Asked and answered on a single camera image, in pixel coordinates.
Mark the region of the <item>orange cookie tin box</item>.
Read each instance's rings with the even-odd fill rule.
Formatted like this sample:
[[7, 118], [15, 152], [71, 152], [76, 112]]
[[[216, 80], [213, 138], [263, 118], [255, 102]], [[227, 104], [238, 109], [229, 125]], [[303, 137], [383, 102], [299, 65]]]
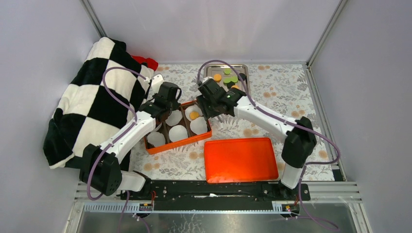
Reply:
[[196, 135], [195, 133], [193, 133], [190, 129], [190, 123], [191, 121], [189, 121], [186, 116], [185, 116], [185, 109], [191, 105], [198, 105], [197, 101], [190, 101], [190, 102], [186, 102], [183, 103], [179, 110], [182, 112], [183, 118], [182, 120], [178, 123], [178, 125], [182, 125], [184, 127], [186, 127], [187, 132], [189, 134], [189, 137], [187, 139], [184, 140], [180, 140], [177, 142], [171, 142], [170, 138], [169, 138], [169, 130], [171, 129], [171, 126], [168, 126], [165, 121], [162, 122], [162, 127], [157, 131], [159, 133], [164, 134], [165, 138], [166, 138], [166, 144], [160, 147], [153, 147], [151, 144], [148, 143], [147, 141], [147, 135], [144, 136], [144, 145], [145, 145], [145, 149], [147, 150], [147, 152], [149, 154], [156, 154], [156, 153], [160, 153], [160, 152], [164, 152], [167, 150], [172, 150], [178, 147], [182, 147], [182, 146], [186, 146], [188, 144], [192, 144], [201, 140], [205, 140], [208, 139], [212, 136], [212, 128], [211, 125], [209, 123], [209, 121], [206, 120], [207, 122], [207, 127], [208, 127], [208, 132], [204, 133], [204, 134], [200, 134], [200, 135]]

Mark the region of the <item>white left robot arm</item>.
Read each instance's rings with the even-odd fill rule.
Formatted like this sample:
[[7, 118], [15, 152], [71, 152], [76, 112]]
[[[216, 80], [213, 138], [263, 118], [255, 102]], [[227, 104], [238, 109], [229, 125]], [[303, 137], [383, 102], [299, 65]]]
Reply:
[[100, 195], [110, 196], [117, 192], [132, 191], [140, 200], [149, 197], [151, 187], [138, 172], [123, 171], [120, 165], [137, 142], [152, 132], [158, 124], [180, 107], [181, 88], [163, 82], [151, 100], [142, 104], [136, 117], [119, 132], [98, 146], [89, 144], [83, 152], [80, 180], [87, 184], [88, 197], [92, 188]]

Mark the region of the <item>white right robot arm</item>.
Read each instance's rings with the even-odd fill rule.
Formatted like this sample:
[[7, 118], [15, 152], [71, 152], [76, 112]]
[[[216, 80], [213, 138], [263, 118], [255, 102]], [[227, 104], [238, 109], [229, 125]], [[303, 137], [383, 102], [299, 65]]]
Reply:
[[242, 90], [225, 90], [213, 79], [202, 82], [198, 90], [201, 94], [197, 102], [206, 119], [225, 114], [248, 120], [283, 143], [281, 157], [285, 167], [278, 192], [285, 200], [295, 197], [304, 164], [317, 144], [311, 121], [306, 117], [287, 118], [254, 102]]

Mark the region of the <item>steel tongs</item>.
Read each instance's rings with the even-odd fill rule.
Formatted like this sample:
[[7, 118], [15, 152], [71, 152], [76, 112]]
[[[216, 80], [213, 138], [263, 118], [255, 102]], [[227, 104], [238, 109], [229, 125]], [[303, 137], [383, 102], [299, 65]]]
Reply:
[[216, 116], [216, 118], [217, 118], [217, 120], [218, 120], [220, 123], [223, 123], [223, 120], [221, 119], [220, 116]]

